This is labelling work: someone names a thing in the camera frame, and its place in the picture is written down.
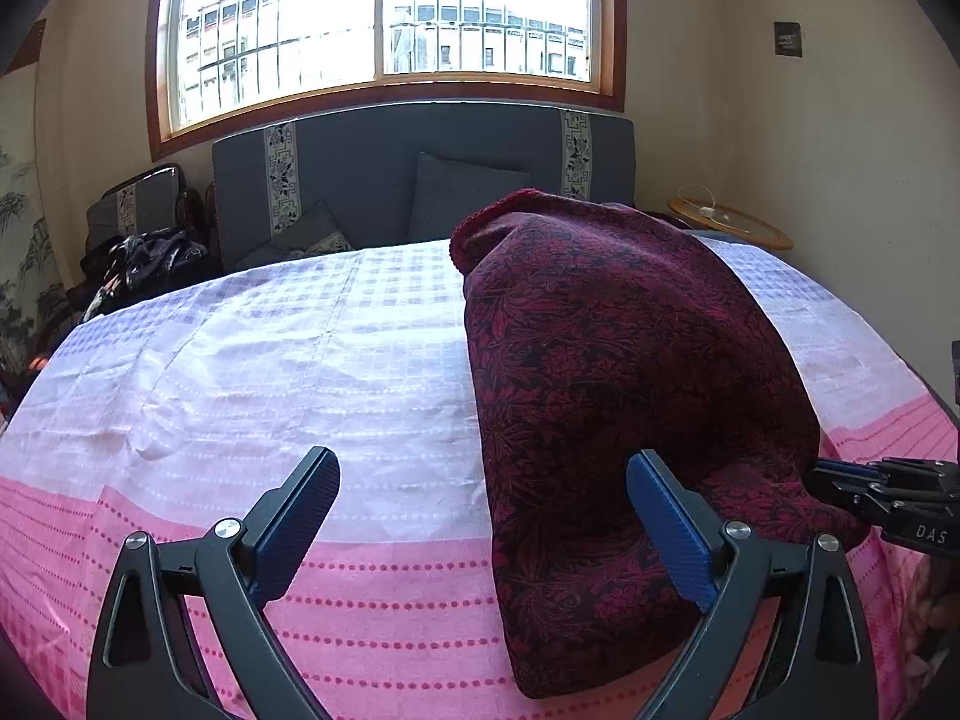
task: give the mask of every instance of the window frame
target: window frame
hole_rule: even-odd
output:
[[[174,0],[150,0],[147,12],[145,86],[152,160],[160,161],[197,143],[271,122],[323,111],[405,100],[517,100],[623,112],[627,65],[627,0],[593,0],[589,82],[558,74],[491,74],[489,71],[383,73],[383,14],[375,8],[376,79],[264,100],[173,131],[167,70],[176,66],[169,30],[179,29]]]

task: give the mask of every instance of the wall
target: wall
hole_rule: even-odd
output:
[[[718,5],[629,0],[627,114],[637,123],[637,199],[661,207],[680,184],[713,180],[722,119]],[[151,165],[144,98],[147,0],[54,0],[37,82],[37,157],[64,277],[82,278],[85,212]],[[174,154],[191,186],[212,180],[210,144]]]
[[[803,59],[774,55],[774,20]],[[914,0],[727,0],[722,194],[952,402],[960,68]]]

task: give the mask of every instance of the window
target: window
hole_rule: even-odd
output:
[[[622,110],[614,88],[625,55],[622,18],[620,34],[614,30],[624,1],[152,0],[152,150],[165,155],[198,142],[182,136],[198,128],[215,126],[207,140],[251,127],[247,114],[269,106],[277,111],[260,114],[263,122],[284,118],[292,100],[306,98],[314,110],[431,95]],[[481,88],[491,81],[496,90]],[[227,117],[236,119],[233,129]],[[179,143],[163,146],[168,141]]]

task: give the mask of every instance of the blue gripper pad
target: blue gripper pad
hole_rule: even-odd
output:
[[[278,490],[268,490],[244,518],[253,552],[248,595],[256,608],[281,598],[340,491],[340,464],[314,447]]]
[[[627,494],[678,593],[706,614],[718,595],[713,552],[685,509],[685,499],[700,512],[707,509],[706,501],[685,490],[651,450],[633,456],[627,464]],[[710,525],[718,529],[719,517],[709,513],[715,520]]]

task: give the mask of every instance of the wooden window frame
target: wooden window frame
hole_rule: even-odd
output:
[[[550,76],[458,74],[435,79],[436,74],[400,74],[333,89],[297,93],[277,100],[264,100],[236,111],[172,132],[167,90],[168,23],[171,0],[150,0],[147,10],[146,98],[150,153],[155,162],[197,143],[213,141],[245,129],[323,111],[402,100],[524,100],[573,107],[623,112],[627,76],[627,0],[598,0],[600,29],[599,71],[594,89]]]

